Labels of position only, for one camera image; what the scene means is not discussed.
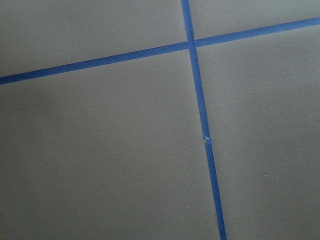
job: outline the blue painter's tape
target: blue painter's tape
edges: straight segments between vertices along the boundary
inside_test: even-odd
[[[195,40],[196,47],[202,47],[207,45],[219,44],[239,39],[246,39],[251,37],[256,37],[260,35],[273,34],[283,31],[289,31],[294,29],[306,28],[310,26],[320,25],[320,17],[293,21],[288,23],[282,23],[278,25],[266,26],[255,28],[251,30],[238,31],[234,33],[228,33],[219,36],[211,36],[202,39]]]
[[[186,50],[186,49],[188,49],[188,43],[180,42],[176,44],[154,47],[154,48],[149,48],[149,49],[139,50],[139,51],[133,51],[133,52],[123,53],[123,54],[114,55],[114,56],[107,56],[107,57],[102,57],[102,58],[97,58],[97,59],[92,59],[87,61],[61,65],[61,66],[54,66],[54,67],[49,67],[41,70],[29,71],[29,72],[10,75],[10,76],[0,77],[0,85],[14,83],[22,80],[45,77],[45,76],[54,75],[54,74],[61,74],[61,73],[75,71],[75,70],[87,69],[87,68],[92,68],[92,67],[97,67],[97,66],[102,66],[107,64],[114,64],[114,63],[133,60],[133,59],[145,58],[145,57],[150,57],[154,55],[167,54],[167,53]]]
[[[225,223],[224,223],[224,217],[223,217],[221,200],[220,200],[220,192],[219,192],[218,178],[216,173],[214,152],[212,149],[211,141],[206,141],[204,143],[204,146],[205,146],[206,157],[208,160],[209,173],[210,173],[211,186],[212,186],[212,192],[213,192],[216,217],[218,221],[220,239],[226,240],[227,236],[226,236]]]
[[[205,140],[210,140],[206,103],[205,103],[204,91],[203,91],[201,75],[200,75],[198,54],[197,54],[197,50],[194,42],[194,31],[192,26],[189,2],[188,0],[182,0],[181,3],[182,3],[182,11],[183,11],[183,17],[184,17],[187,42],[189,45],[189,53],[190,53],[191,67],[192,67],[192,73],[193,73],[193,79],[194,79],[194,85],[195,85],[195,92],[196,92],[196,97],[197,97],[197,102],[199,107],[199,113],[200,113],[202,133]]]
[[[196,92],[196,97],[197,97],[197,102],[199,107],[202,134],[205,139],[204,146],[205,146],[205,152],[208,160],[211,187],[212,187],[215,211],[216,211],[217,222],[218,222],[218,229],[219,229],[220,239],[226,240],[227,236],[226,236],[226,230],[225,230],[225,223],[224,223],[224,217],[223,217],[222,206],[221,206],[218,179],[217,179],[216,167],[215,167],[215,161],[214,161],[214,153],[212,150],[212,144],[211,144],[211,138],[210,138],[208,117],[207,117],[204,91],[203,91],[202,81],[201,81],[198,54],[197,54],[197,49],[196,49],[195,40],[194,40],[194,31],[192,26],[192,18],[190,13],[189,1],[181,0],[181,4],[182,4],[182,12],[183,12],[187,42],[189,46],[195,92]]]

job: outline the blue tape strip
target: blue tape strip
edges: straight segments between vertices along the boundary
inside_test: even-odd
[[[215,211],[216,211],[217,222],[218,222],[218,229],[219,229],[220,239],[226,240],[227,236],[226,236],[226,230],[225,230],[225,223],[224,223],[224,217],[223,217],[222,206],[221,206],[214,154],[212,150],[212,144],[211,144],[211,138],[210,138],[210,132],[209,132],[208,117],[207,117],[204,91],[203,91],[202,81],[201,81],[198,54],[197,54],[195,40],[194,40],[194,31],[192,26],[189,1],[181,0],[181,4],[182,4],[182,12],[183,12],[187,42],[189,46],[195,92],[196,92],[196,97],[197,97],[197,102],[199,107],[202,133],[206,141],[204,146],[205,146],[206,156],[208,160],[211,187],[212,187]]]
[[[0,77],[0,85],[14,83],[22,80],[40,78],[40,77],[54,75],[54,74],[61,74],[61,73],[75,71],[75,70],[87,69],[87,68],[92,68],[92,67],[97,67],[97,66],[102,66],[107,64],[114,64],[114,63],[119,63],[119,62],[133,60],[133,59],[145,58],[145,57],[150,57],[154,55],[167,54],[167,53],[186,50],[186,49],[188,49],[188,43],[180,42],[176,44],[154,47],[154,48],[149,48],[149,49],[139,50],[139,51],[133,51],[133,52],[123,53],[123,54],[114,55],[114,56],[107,56],[107,57],[102,57],[102,58],[97,58],[97,59],[92,59],[87,61],[61,65],[61,66],[54,66],[54,67],[49,67],[41,70],[29,71],[29,72],[10,75],[10,76]]]
[[[219,44],[239,39],[246,39],[256,37],[260,35],[273,34],[283,31],[289,31],[294,29],[306,28],[310,26],[320,25],[320,17],[309,18],[300,21],[293,21],[288,23],[282,23],[272,26],[260,27],[246,31],[238,31],[234,33],[211,36],[202,39],[195,40],[196,47],[202,47],[207,45]]]
[[[203,137],[205,140],[210,140],[210,132],[209,132],[209,126],[208,126],[208,120],[207,120],[206,103],[205,103],[202,82],[201,82],[198,54],[197,54],[195,41],[194,41],[194,30],[193,30],[193,26],[192,26],[189,2],[188,2],[188,0],[181,0],[181,3],[182,3],[185,31],[186,31],[186,36],[187,36],[187,43],[189,46],[191,67],[192,67],[192,72],[193,72],[193,79],[194,79],[195,92],[196,92],[196,97],[197,97],[197,102],[198,102],[198,107],[199,107]]]
[[[211,141],[206,141],[204,143],[204,146],[205,146],[206,158],[208,160],[209,173],[210,173],[210,179],[211,179],[211,187],[212,187],[212,192],[213,192],[216,217],[218,219],[218,228],[219,228],[219,233],[220,233],[220,239],[227,240],[224,216],[223,216],[221,200],[220,200],[218,178],[217,178],[217,173],[216,173],[215,158],[214,158],[214,152],[213,152]]]

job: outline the gray surface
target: gray surface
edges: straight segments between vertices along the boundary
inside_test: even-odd
[[[219,239],[188,51],[1,85],[0,101],[0,239]]]
[[[190,0],[195,39],[320,16],[319,0]]]
[[[184,42],[177,0],[0,0],[0,76]]]
[[[319,239],[319,33],[198,49],[228,240]]]

